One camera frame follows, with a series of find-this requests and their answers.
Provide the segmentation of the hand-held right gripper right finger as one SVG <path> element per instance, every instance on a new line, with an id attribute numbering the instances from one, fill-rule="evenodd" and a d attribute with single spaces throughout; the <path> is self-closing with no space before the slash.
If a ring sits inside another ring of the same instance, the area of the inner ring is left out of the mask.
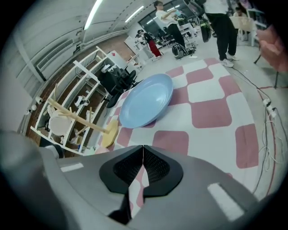
<path id="1" fill-rule="evenodd" d="M 202 159 L 144 146 L 149 186 L 133 218 L 137 230 L 226 230 L 258 203 L 242 184 Z"/>

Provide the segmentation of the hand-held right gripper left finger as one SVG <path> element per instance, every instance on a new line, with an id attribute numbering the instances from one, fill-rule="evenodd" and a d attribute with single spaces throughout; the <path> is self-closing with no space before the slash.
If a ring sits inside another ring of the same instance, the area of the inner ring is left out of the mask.
<path id="1" fill-rule="evenodd" d="M 110 217 L 122 206 L 129 207 L 129 186 L 113 182 L 123 193 L 111 192 L 100 178 L 101 167 L 111 159 L 141 150 L 142 146 L 98 155 L 55 159 L 51 150 L 40 148 L 46 177 L 61 203 L 70 230 L 140 230 L 133 222 L 122 224 Z"/>

